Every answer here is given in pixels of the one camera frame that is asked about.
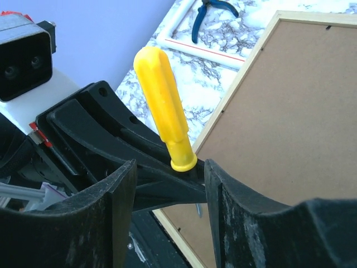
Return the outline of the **wooden picture frame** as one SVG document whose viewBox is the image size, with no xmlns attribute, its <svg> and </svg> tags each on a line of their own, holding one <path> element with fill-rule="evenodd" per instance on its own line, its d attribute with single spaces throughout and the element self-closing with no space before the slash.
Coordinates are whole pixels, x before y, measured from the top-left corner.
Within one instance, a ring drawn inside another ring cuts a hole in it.
<svg viewBox="0 0 357 268">
<path fill-rule="evenodd" d="M 356 200 L 356 15 L 277 11 L 194 150 L 288 206 Z M 202 210 L 155 214 L 192 267 L 217 267 Z"/>
</svg>

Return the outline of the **small yellow screwdriver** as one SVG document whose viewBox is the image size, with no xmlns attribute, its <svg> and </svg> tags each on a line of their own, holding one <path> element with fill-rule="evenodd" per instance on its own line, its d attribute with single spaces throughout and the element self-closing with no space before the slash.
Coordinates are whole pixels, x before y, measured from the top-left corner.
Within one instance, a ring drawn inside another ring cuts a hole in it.
<svg viewBox="0 0 357 268">
<path fill-rule="evenodd" d="M 197 164 L 184 110 L 167 54 L 158 47 L 140 49 L 133 62 L 140 86 L 171 157 L 171 167 L 187 172 Z"/>
</svg>

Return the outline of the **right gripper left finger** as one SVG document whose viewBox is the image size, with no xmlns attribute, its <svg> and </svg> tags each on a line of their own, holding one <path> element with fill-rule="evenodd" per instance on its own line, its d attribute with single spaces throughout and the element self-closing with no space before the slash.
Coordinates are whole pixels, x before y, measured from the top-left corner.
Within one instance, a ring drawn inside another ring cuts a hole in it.
<svg viewBox="0 0 357 268">
<path fill-rule="evenodd" d="M 123 267 L 137 164 L 43 211 L 1 210 L 2 267 Z"/>
</svg>

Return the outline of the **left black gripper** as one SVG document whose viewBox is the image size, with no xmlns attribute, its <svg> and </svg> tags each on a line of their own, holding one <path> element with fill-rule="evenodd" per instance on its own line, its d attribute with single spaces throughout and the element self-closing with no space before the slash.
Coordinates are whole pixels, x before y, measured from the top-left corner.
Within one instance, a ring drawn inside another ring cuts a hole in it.
<svg viewBox="0 0 357 268">
<path fill-rule="evenodd" d="M 47 138 L 40 145 L 1 116 L 1 129 L 13 131 L 25 151 L 19 173 L 27 180 L 51 183 L 80 192 L 112 174 L 126 161 L 137 164 L 134 211 L 176 204 L 205 203 L 204 163 L 176 172 L 158 134 L 142 123 L 105 81 L 89 84 L 37 116 L 35 129 Z"/>
</svg>

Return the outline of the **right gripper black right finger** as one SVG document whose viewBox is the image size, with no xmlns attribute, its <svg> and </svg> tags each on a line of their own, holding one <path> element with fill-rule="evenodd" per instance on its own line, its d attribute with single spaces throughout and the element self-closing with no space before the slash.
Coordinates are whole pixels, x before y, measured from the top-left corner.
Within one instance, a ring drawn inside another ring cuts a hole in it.
<svg viewBox="0 0 357 268">
<path fill-rule="evenodd" d="M 355 267 L 356 200 L 310 199 L 288 206 L 204 167 L 217 267 Z"/>
</svg>

